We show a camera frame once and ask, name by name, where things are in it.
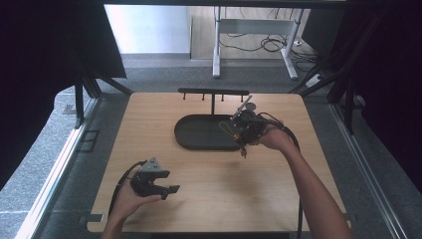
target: wooden table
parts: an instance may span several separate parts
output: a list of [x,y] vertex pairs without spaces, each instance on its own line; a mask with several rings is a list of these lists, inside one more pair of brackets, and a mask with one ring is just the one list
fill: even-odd
[[[297,136],[302,153],[345,212],[302,98],[298,95],[252,94],[256,113],[284,121]],[[215,114],[231,115],[240,97],[218,98]],[[89,222],[102,232],[115,184],[134,163],[155,156],[170,170],[158,185],[180,184],[166,200],[141,207],[123,231],[132,232],[280,232],[296,231],[299,196],[284,157],[262,145],[239,151],[194,151],[177,144],[174,126],[186,115],[210,114],[211,97],[136,93],[130,97]],[[304,217],[304,230],[309,230]]]

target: cable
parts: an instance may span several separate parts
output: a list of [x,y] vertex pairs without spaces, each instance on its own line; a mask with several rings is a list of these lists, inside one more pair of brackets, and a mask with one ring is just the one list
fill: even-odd
[[242,12],[242,7],[239,7],[239,11],[240,11],[240,14],[242,14],[242,17],[243,17],[243,18],[246,18],[246,17],[245,17],[245,15],[243,15],[243,12]]
[[280,8],[277,9],[276,17],[274,19],[277,19],[277,17],[279,16],[279,12],[280,12]]
[[260,115],[266,115],[267,117],[269,117],[269,118],[271,118],[271,119],[275,120],[275,121],[276,121],[276,122],[278,122],[279,124],[284,125],[281,121],[279,121],[277,118],[275,118],[275,117],[271,116],[271,115],[270,115],[270,114],[268,114],[268,113],[259,113],[259,114],[258,114],[258,116],[260,116]]
[[295,11],[295,8],[292,8],[291,16],[289,17],[289,20],[292,20],[293,11]]
[[289,93],[291,94],[291,93],[297,93],[298,92],[298,90],[300,90],[314,75],[316,75],[318,72],[319,72],[319,70],[320,70],[320,67],[319,66],[314,66],[314,67],[312,67],[309,71],[308,71],[308,73],[307,73],[307,75],[304,77],[304,79],[296,86],[296,87],[294,87],[293,89],[291,89],[290,91],[289,91]]
[[[221,40],[220,40],[220,44],[223,47],[226,47],[226,48],[234,48],[234,49],[238,49],[238,50],[241,50],[241,51],[244,51],[244,52],[256,52],[256,51],[258,51],[260,49],[264,49],[265,51],[271,52],[271,53],[279,52],[284,47],[282,41],[280,41],[278,39],[275,39],[275,38],[270,38],[270,36],[271,35],[268,35],[266,38],[264,38],[263,40],[261,40],[261,43],[260,43],[261,46],[258,47],[258,48],[256,48],[256,49],[244,49],[244,48],[240,48],[240,47],[236,47],[236,46],[232,46],[232,45],[226,45],[226,44],[222,43]],[[270,48],[268,48],[267,47],[268,44],[272,44],[273,46],[276,47],[276,49],[270,49]]]
[[116,200],[116,198],[117,198],[118,192],[120,191],[120,188],[123,186],[124,181],[125,181],[126,179],[128,179],[128,177],[127,177],[127,176],[131,173],[131,171],[132,171],[134,168],[136,168],[136,167],[137,167],[137,166],[139,166],[139,165],[143,165],[143,164],[145,164],[145,163],[146,163],[146,161],[140,161],[140,162],[137,162],[136,164],[132,165],[132,166],[130,167],[130,169],[128,169],[128,170],[127,170],[127,171],[123,174],[123,176],[120,178],[120,180],[118,181],[117,185],[115,186],[114,193],[112,194],[111,203],[109,204],[108,216],[111,214],[112,209],[114,208],[114,203],[115,203],[115,200]]
[[299,199],[299,218],[298,218],[298,235],[296,238],[302,237],[302,225],[304,224],[304,208],[302,207],[301,200]]
[[243,33],[243,34],[239,34],[239,35],[230,35],[230,34],[226,33],[226,35],[227,35],[227,36],[229,36],[229,37],[231,37],[231,38],[237,38],[237,37],[243,37],[243,36],[246,36],[246,35],[248,35],[248,34]]
[[[283,41],[282,41],[283,46],[287,47],[288,38],[284,37],[282,35],[279,35],[279,36],[283,39]],[[316,57],[317,57],[316,54],[298,53],[293,49],[291,50],[291,53],[297,59],[305,60],[305,61],[312,62],[312,63],[314,63],[316,61]]]
[[219,121],[218,122],[218,126],[220,127],[221,130],[223,130],[225,133],[227,133],[228,135],[232,136],[235,134],[232,129],[230,128],[229,124],[224,122],[224,121]]

